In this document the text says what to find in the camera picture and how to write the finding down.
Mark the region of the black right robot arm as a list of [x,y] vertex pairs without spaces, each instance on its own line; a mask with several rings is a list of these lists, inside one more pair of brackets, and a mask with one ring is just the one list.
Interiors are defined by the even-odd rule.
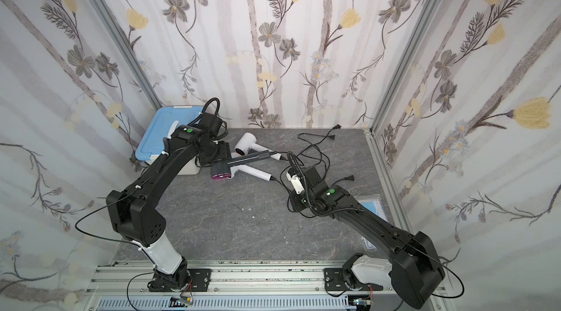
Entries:
[[317,217],[346,224],[373,243],[387,257],[393,290],[403,302],[421,309],[444,281],[449,268],[440,260],[431,238],[398,228],[360,204],[340,185],[327,185],[316,168],[292,165],[287,177],[293,186],[291,202],[296,211],[309,209]]

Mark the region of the dark grey pink hair dryer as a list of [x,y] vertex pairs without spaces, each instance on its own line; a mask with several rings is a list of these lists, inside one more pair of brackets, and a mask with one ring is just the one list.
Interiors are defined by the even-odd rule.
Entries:
[[230,169],[233,166],[249,165],[249,163],[257,162],[260,160],[265,159],[259,159],[259,156],[255,155],[238,155],[234,157],[233,154],[231,154],[230,159],[220,161],[210,167],[211,179],[232,179]]

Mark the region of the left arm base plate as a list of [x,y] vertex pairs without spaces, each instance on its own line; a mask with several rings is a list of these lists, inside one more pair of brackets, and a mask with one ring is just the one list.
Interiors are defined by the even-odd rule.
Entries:
[[150,292],[207,292],[211,274],[211,269],[179,269],[174,274],[155,271],[147,287]]

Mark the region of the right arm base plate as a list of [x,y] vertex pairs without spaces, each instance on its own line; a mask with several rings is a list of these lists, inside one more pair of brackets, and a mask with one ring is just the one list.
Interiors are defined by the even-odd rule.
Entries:
[[356,278],[350,277],[343,268],[325,268],[323,270],[324,290],[326,292],[343,291],[382,291],[383,286],[375,283],[364,284]]

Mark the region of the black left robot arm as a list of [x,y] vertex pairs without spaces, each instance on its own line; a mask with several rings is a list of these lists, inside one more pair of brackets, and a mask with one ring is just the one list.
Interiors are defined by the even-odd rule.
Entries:
[[210,165],[228,156],[223,140],[227,134],[224,122],[219,126],[178,126],[163,138],[163,151],[138,179],[106,197],[112,229],[153,264],[153,277],[148,283],[151,292],[184,291],[192,281],[186,259],[167,237],[167,221],[157,210],[160,199],[191,160],[201,157],[202,163]]

